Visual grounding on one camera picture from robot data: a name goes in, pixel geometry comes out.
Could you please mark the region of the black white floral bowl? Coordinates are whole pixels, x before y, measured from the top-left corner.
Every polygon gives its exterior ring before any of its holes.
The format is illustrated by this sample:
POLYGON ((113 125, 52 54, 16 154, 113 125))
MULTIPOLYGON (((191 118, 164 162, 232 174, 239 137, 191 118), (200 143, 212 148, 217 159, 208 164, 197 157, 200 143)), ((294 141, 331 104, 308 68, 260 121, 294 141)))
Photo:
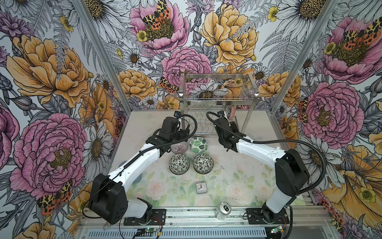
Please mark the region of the black white floral bowl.
POLYGON ((229 120, 233 120, 236 116, 236 106, 235 105, 227 105, 225 107, 225 113, 229 120))

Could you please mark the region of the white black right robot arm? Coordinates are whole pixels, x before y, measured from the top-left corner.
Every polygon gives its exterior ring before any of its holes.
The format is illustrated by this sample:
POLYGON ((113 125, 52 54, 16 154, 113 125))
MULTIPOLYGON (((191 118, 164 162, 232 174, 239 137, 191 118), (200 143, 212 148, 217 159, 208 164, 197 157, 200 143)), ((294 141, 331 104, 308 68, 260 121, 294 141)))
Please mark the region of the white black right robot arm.
POLYGON ((254 141, 239 132, 235 122, 230 122, 224 111, 207 112, 206 116, 225 149, 250 156, 274 169, 276 189, 262 206, 261 215, 264 222, 275 223, 279 213, 296 199, 310 178, 299 153, 294 149, 283 150, 270 147, 264 141, 254 141))

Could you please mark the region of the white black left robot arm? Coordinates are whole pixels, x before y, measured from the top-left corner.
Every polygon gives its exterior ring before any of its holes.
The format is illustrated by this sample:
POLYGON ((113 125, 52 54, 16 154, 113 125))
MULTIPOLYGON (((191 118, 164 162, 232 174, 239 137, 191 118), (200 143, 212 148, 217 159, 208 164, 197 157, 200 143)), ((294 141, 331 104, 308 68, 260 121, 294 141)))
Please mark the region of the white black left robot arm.
POLYGON ((126 218, 148 224, 153 218, 152 204, 141 198, 127 198, 127 191, 148 166, 170 152, 171 145, 187 142, 197 128, 197 120, 191 115, 176 111, 172 117, 166 117, 162 127, 147 138, 132 158, 108 175, 95 177, 88 208, 112 225, 126 218))

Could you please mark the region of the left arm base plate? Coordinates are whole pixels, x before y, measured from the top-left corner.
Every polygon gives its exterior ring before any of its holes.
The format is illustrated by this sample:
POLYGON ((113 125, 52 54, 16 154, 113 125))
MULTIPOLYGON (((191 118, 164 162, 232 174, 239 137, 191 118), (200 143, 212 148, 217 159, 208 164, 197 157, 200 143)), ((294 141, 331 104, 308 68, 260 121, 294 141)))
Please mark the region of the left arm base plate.
POLYGON ((164 226, 166 222, 166 209, 154 208, 144 214, 142 218, 124 218, 124 226, 164 226))

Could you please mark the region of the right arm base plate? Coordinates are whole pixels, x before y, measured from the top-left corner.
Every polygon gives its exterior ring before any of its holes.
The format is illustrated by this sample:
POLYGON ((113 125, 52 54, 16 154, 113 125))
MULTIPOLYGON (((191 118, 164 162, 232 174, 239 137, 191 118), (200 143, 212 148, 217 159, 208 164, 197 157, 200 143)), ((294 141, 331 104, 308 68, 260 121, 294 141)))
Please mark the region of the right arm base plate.
POLYGON ((285 209, 276 214, 269 209, 247 208, 245 214, 250 225, 286 225, 290 223, 285 209))

